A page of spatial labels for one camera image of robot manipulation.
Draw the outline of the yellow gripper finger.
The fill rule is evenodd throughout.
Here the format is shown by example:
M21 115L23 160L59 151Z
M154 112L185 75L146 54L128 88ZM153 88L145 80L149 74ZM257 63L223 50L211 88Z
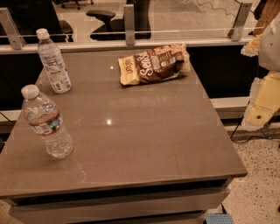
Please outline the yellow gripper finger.
M248 106L241 125L262 128L280 109L280 73L270 71L264 78L254 78Z
M254 57L258 55L261 35L257 35L254 39L249 41L242 49L241 54L248 57Z

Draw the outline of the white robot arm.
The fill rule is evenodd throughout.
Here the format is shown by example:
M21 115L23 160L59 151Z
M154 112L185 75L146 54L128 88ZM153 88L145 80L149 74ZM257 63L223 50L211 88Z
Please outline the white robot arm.
M280 109L280 13L241 54L257 56L259 66L269 71L264 78L254 78L241 122L246 130L259 130Z

